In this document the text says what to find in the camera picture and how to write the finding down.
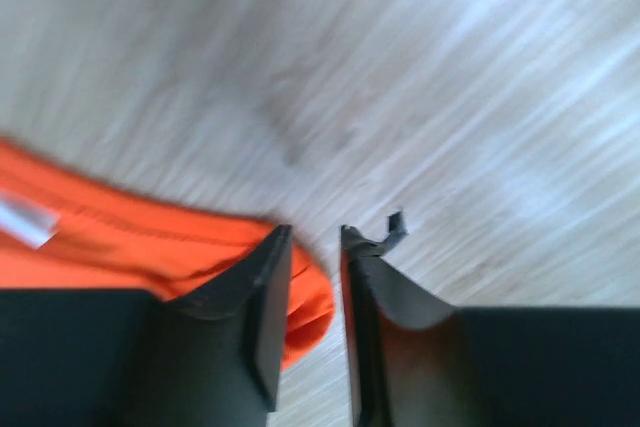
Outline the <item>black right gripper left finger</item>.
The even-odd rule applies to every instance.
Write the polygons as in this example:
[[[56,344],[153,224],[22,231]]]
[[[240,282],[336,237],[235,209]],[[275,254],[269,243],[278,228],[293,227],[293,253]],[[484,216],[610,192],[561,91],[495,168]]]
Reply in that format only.
[[[132,289],[1,293],[5,426],[263,426],[277,404],[292,230],[162,301]]]

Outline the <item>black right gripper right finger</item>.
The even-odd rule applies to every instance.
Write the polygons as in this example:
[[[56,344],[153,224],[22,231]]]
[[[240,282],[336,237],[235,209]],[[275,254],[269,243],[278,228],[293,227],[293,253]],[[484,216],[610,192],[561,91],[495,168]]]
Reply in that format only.
[[[455,306],[387,262],[406,234],[340,232],[354,425],[638,424],[637,309]]]

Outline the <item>orange t shirt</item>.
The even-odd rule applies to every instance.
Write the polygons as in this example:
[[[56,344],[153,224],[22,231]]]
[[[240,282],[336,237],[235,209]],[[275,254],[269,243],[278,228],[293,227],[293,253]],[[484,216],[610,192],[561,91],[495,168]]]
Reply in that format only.
[[[40,248],[1,235],[7,289],[124,288],[173,300],[222,274],[274,224],[135,195],[1,140],[1,191],[57,215]]]

